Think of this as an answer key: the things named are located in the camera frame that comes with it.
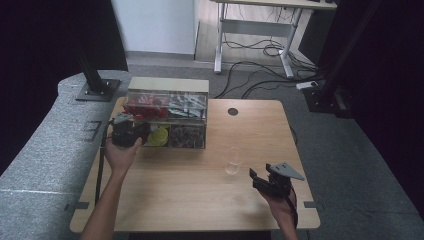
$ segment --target black cable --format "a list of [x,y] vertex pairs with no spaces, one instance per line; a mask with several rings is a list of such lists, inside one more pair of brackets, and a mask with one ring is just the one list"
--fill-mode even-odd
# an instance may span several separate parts
[[253,90],[256,90],[256,89],[276,90],[276,89],[278,89],[280,86],[287,87],[287,88],[290,88],[290,87],[296,87],[295,85],[290,86],[290,85],[284,85],[284,84],[282,84],[282,83],[277,84],[275,87],[272,87],[272,88],[266,88],[266,87],[254,87],[254,88],[250,89],[250,90],[249,90],[249,92],[248,92],[248,93],[246,93],[246,94],[244,95],[244,99],[246,99],[247,97],[249,97],[250,93],[252,93],[252,92],[253,92]]
[[229,48],[235,48],[235,49],[239,49],[239,48],[264,49],[264,47],[254,47],[254,46],[259,45],[259,44],[261,44],[261,43],[263,43],[263,42],[268,42],[268,41],[270,41],[269,39],[264,39],[264,40],[261,40],[261,41],[259,41],[259,42],[256,42],[256,43],[253,43],[253,44],[250,44],[250,45],[243,45],[243,44],[240,44],[240,43],[237,43],[237,42],[227,41],[227,35],[226,35],[225,33],[224,33],[223,35],[224,35],[224,41],[223,41],[222,43],[227,44],[227,46],[228,46]]
[[[312,75],[312,76],[308,76],[308,77],[302,77],[300,74],[299,74],[299,72],[313,72],[313,73],[315,73],[314,75]],[[299,79],[301,79],[301,80],[308,80],[308,79],[314,79],[315,81],[318,81],[318,80],[322,80],[323,79],[323,77],[318,77],[318,76],[321,76],[320,74],[318,74],[318,73],[316,73],[316,71],[314,71],[314,70],[302,70],[302,69],[299,69],[299,70],[297,70],[296,71],[296,75],[299,77]]]
[[296,54],[292,53],[289,51],[288,56],[290,57],[290,60],[292,61],[293,65],[297,66],[297,67],[303,67],[303,68],[307,68],[310,70],[317,70],[317,67],[313,64],[313,63],[308,63],[302,60],[299,60],[296,57]]
[[272,42],[271,42],[271,44],[268,44],[268,45],[266,45],[264,48],[263,48],[263,53],[264,53],[264,55],[266,55],[266,56],[270,56],[270,57],[277,57],[277,56],[280,56],[281,55],[281,53],[277,53],[277,54],[270,54],[270,53],[268,53],[268,49],[275,49],[277,52],[279,51],[279,50],[283,50],[284,49],[284,47],[281,45],[281,44],[278,44],[278,45],[275,45],[275,44],[273,44]]
[[280,19],[283,19],[283,23],[284,23],[287,19],[289,19],[289,17],[292,17],[293,18],[294,9],[293,9],[292,14],[290,16],[286,17],[287,16],[287,8],[284,8],[284,17],[281,17],[281,11],[282,11],[282,9],[283,9],[283,7],[281,7],[280,14],[278,15],[278,17],[276,15],[275,22],[280,22]]
[[280,17],[281,17],[282,12],[283,12],[283,7],[280,7],[280,13],[278,14],[278,16],[277,16],[277,14],[275,14],[275,22],[280,21]]
[[271,13],[268,15],[268,17],[265,19],[265,22],[268,22],[269,17],[271,17],[271,15],[274,13],[274,9],[275,9],[275,7],[272,7],[272,11],[271,11]]
[[240,7],[240,4],[237,4],[237,5],[239,5],[239,14],[240,14],[241,18],[244,20],[243,14],[241,14],[241,7]]
[[228,90],[228,91],[226,91],[226,92],[223,92],[223,93],[222,93],[222,95],[221,95],[221,97],[223,97],[225,94],[227,94],[227,93],[229,93],[229,92],[231,92],[231,91],[234,91],[234,90],[236,90],[236,89],[238,89],[238,88],[244,87],[246,84],[248,84],[248,83],[249,83],[249,81],[250,81],[250,79],[252,78],[252,76],[253,76],[255,73],[258,73],[258,72],[265,72],[265,71],[263,71],[263,70],[258,70],[258,71],[254,71],[254,72],[250,73],[250,74],[249,74],[249,76],[247,77],[247,81],[246,81],[245,83],[243,83],[243,84],[242,84],[242,85],[240,85],[240,86],[233,87],[233,88],[229,89],[229,90]]
[[221,97],[222,97],[222,96],[226,93],[226,91],[227,91],[227,89],[228,89],[228,87],[229,87],[229,85],[230,85],[231,75],[232,75],[232,73],[233,73],[233,69],[234,69],[234,67],[235,67],[235,66],[240,65],[240,64],[246,64],[246,65],[255,65],[255,66],[259,66],[259,67],[262,67],[262,68],[267,69],[267,70],[268,70],[268,71],[270,71],[270,72],[271,72],[274,76],[278,76],[278,77],[280,77],[280,78],[287,79],[287,78],[286,78],[286,77],[284,77],[283,75],[278,74],[278,73],[276,73],[275,71],[273,71],[272,69],[270,69],[270,68],[268,68],[268,67],[266,67],[266,66],[263,66],[263,65],[261,65],[261,64],[258,64],[258,63],[255,63],[255,62],[249,62],[249,61],[241,61],[241,62],[237,62],[237,63],[234,63],[234,64],[233,64],[233,66],[231,66],[231,68],[230,68],[230,72],[229,72],[229,74],[228,74],[228,78],[227,78],[227,84],[225,85],[224,90],[223,90],[220,94],[218,94],[216,97],[214,97],[215,99],[216,99],[216,98],[221,98]]
[[299,215],[297,214],[296,207],[291,202],[289,196],[286,196],[284,199],[286,200],[287,204],[290,207],[290,212],[291,212],[293,220],[294,220],[294,227],[297,228],[297,222],[298,222],[298,219],[299,219]]
[[109,125],[111,125],[112,123],[113,123],[113,119],[106,124],[103,130],[102,142],[100,144],[99,169],[97,172],[96,194],[94,197],[94,205],[97,204],[100,198],[100,189],[102,185],[102,176],[103,176],[103,166],[105,162],[105,146],[106,146],[106,138],[107,138],[107,129],[109,128]]
[[291,131],[291,132],[292,132],[292,134],[293,134],[294,144],[295,144],[295,145],[297,145],[298,138],[297,138],[296,131],[292,128],[292,126],[290,126],[290,125],[289,125],[289,127],[290,127],[290,131]]
[[250,93],[253,91],[253,90],[255,90],[255,89],[258,89],[258,87],[256,87],[256,86],[258,86],[258,85],[261,85],[261,84],[265,84],[265,83],[282,83],[283,81],[281,81],[281,80],[269,80],[269,81],[263,81],[263,82],[259,82],[259,83],[256,83],[256,84],[254,84],[253,86],[251,86],[250,88],[248,88],[244,93],[243,93],[243,95],[241,96],[241,99],[246,99],[249,95],[250,95]]

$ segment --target black stand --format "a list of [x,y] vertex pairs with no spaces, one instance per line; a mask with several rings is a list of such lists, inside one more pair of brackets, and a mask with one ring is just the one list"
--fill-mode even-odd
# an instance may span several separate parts
[[339,118],[352,118],[351,96],[347,91],[336,89],[332,97],[325,97],[319,88],[305,88],[302,90],[308,104],[309,111],[335,114]]
[[116,89],[119,88],[120,80],[116,79],[100,79],[102,88],[100,91],[91,90],[88,82],[81,88],[81,91],[75,98],[77,101],[97,101],[110,102]]
[[120,80],[101,79],[97,69],[94,69],[88,61],[85,51],[73,28],[71,37],[74,42],[76,57],[84,73],[87,83],[82,87],[80,93],[75,98],[77,101],[98,101],[110,102],[116,89],[119,88]]

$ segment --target desk leg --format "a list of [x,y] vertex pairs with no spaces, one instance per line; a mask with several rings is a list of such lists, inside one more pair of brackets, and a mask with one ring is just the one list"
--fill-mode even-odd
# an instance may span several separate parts
[[287,78],[293,78],[294,77],[293,71],[291,70],[290,63],[289,63],[287,55],[290,51],[290,46],[293,42],[294,34],[296,33],[296,29],[297,29],[297,26],[299,24],[300,15],[302,15],[302,9],[296,8],[296,10],[294,12],[294,18],[293,18],[293,21],[292,21],[290,33],[289,33],[289,36],[287,37],[287,44],[284,47],[284,50],[279,51],[281,62],[283,63],[284,71],[286,72]]
[[221,73],[221,64],[222,64],[222,22],[224,21],[224,11],[225,11],[225,3],[221,4],[221,16],[218,19],[218,46],[215,50],[215,73]]

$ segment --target wall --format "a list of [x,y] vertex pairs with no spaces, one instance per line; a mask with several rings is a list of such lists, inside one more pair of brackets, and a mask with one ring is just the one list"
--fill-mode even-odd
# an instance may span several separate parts
[[125,51],[194,54],[198,0],[112,0]]

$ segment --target gray floor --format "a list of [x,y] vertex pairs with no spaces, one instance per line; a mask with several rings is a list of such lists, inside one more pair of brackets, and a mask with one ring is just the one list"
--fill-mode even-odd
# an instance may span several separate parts
[[[129,73],[101,71],[104,78],[123,81],[114,100],[125,95],[132,76],[208,79],[210,97],[222,91],[228,77],[228,70],[215,75],[212,64],[196,63],[187,56],[130,54],[128,63]],[[253,70],[239,68],[231,86],[243,84]],[[270,79],[259,73],[248,85]],[[0,239],[78,237],[69,223],[100,143],[95,121],[104,126],[114,105],[114,100],[76,102],[83,83],[81,74],[60,83],[52,110],[0,177]],[[225,98],[240,98],[245,89]],[[321,219],[321,226],[309,231],[310,239],[422,239],[422,219],[354,120],[309,112],[295,88],[255,90],[249,98],[280,100],[296,131]],[[307,239],[306,231],[299,234]],[[273,238],[281,236],[274,232]]]

